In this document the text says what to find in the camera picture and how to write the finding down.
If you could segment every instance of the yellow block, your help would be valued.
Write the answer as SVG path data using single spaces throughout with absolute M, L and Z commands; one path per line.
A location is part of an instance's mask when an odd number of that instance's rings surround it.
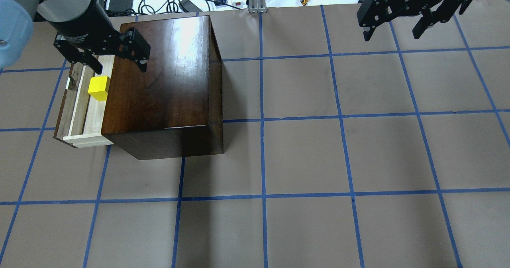
M 107 75 L 90 79 L 89 94 L 98 101 L 105 101 L 110 87 L 110 78 Z

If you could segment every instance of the tiled floor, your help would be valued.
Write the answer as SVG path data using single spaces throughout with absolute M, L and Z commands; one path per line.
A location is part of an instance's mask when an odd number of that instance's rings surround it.
M 52 138 L 37 24 L 0 75 L 2 268 L 510 267 L 510 4 L 369 43 L 357 6 L 211 13 L 226 153 L 153 161 Z

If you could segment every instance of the wood grain surface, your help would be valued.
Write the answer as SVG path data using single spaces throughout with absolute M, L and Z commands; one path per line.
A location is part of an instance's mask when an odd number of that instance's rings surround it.
M 222 63 L 209 16 L 126 23 L 151 45 L 147 72 L 115 57 L 102 134 L 138 159 L 218 154 Z

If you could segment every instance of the drawer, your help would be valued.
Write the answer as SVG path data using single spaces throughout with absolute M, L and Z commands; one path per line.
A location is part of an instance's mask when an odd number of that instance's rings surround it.
M 102 74 L 111 77 L 115 56 L 99 56 Z M 101 135 L 106 101 L 97 101 L 88 94 L 90 79 L 96 74 L 88 66 L 73 64 L 60 105 L 53 137 L 74 148 L 113 144 Z

